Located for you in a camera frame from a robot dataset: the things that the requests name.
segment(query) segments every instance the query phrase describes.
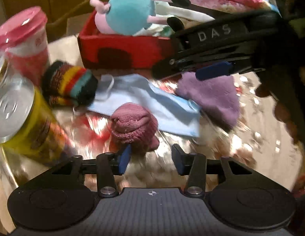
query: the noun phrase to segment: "open red box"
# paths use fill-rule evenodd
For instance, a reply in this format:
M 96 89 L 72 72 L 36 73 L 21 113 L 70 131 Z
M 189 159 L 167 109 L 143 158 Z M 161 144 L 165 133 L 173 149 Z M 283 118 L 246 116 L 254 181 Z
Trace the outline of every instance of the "open red box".
M 174 51 L 169 38 L 101 34 L 94 11 L 78 36 L 84 66 L 90 69 L 150 69 Z

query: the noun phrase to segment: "pink knit hat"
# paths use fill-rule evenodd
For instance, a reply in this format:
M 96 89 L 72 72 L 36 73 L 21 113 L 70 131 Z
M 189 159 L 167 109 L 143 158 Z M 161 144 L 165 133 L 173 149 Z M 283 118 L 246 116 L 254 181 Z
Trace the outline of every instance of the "pink knit hat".
M 111 116 L 112 136 L 115 141 L 135 143 L 155 150 L 159 140 L 155 137 L 158 129 L 157 119 L 146 108 L 134 104 L 121 105 Z

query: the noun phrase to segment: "pink and white container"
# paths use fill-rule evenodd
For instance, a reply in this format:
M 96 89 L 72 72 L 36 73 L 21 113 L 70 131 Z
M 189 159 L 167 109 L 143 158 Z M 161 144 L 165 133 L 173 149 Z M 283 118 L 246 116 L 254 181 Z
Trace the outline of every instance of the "pink and white container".
M 50 65 L 45 25 L 47 16 L 40 7 L 31 7 L 12 16 L 0 27 L 0 51 L 12 67 L 35 85 Z

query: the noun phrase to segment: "silver bolt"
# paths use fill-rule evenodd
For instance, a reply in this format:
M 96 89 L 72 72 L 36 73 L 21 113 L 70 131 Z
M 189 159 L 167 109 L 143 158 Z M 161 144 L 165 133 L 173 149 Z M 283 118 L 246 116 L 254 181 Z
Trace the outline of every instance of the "silver bolt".
M 203 190 L 198 186 L 188 187 L 187 192 L 192 195 L 199 195 L 203 192 Z
M 115 189 L 111 186 L 105 186 L 101 188 L 100 192 L 105 195 L 111 195 L 115 193 Z

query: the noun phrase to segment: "white lettering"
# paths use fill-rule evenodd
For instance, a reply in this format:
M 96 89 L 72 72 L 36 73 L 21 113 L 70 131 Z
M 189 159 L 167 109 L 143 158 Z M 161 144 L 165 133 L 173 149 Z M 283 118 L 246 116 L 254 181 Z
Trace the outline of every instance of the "white lettering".
M 204 32 L 198 32 L 198 37 L 201 42 L 207 39 L 206 34 Z
M 218 32 L 213 28 L 212 29 L 212 38 L 214 37 L 214 36 L 220 36 L 219 34 L 218 34 Z
M 230 34 L 231 32 L 231 28 L 228 26 L 228 24 L 223 25 L 222 29 L 225 31 L 224 34 Z

